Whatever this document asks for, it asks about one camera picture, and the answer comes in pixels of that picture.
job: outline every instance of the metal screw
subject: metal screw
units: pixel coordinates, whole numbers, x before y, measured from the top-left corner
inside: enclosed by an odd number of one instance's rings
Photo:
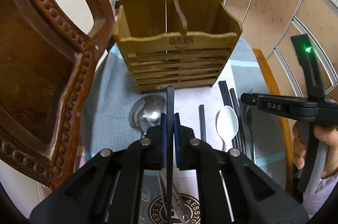
[[[234,157],[237,157],[241,154],[241,152],[236,149],[236,148],[232,148],[230,151],[229,151],[230,155],[234,156]]]
[[[108,148],[105,148],[104,150],[100,151],[100,155],[102,157],[107,157],[112,153],[112,151]]]
[[[151,144],[151,140],[150,140],[149,138],[143,138],[143,139],[141,140],[141,144],[142,144],[143,146],[149,146],[149,145]]]
[[[190,144],[191,144],[192,146],[198,146],[200,142],[201,142],[201,140],[196,139],[196,138],[190,139]]]

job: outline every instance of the white spoon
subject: white spoon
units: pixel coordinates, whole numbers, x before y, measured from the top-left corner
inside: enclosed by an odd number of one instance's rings
[[[224,106],[219,111],[216,129],[219,137],[224,143],[223,151],[226,151],[226,143],[231,142],[238,132],[237,115],[231,106]]]

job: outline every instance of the purple sleeve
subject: purple sleeve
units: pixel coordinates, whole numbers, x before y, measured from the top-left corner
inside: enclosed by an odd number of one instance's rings
[[[315,194],[303,195],[303,206],[308,215],[313,216],[327,200],[338,181],[338,173],[322,179]]]

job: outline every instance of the hand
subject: hand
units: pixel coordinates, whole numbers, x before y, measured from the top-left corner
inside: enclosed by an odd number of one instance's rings
[[[307,148],[301,143],[297,123],[292,128],[295,137],[293,143],[293,160],[298,169],[303,169]],[[325,142],[328,146],[328,153],[322,179],[334,175],[338,171],[338,131],[332,127],[316,125],[314,135],[317,139]]]

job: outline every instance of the green led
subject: green led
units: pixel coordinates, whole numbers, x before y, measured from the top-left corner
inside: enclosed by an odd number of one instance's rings
[[[311,52],[311,49],[312,49],[312,47],[308,47],[308,48],[305,49],[305,51],[306,51],[307,53],[310,53],[310,52]]]

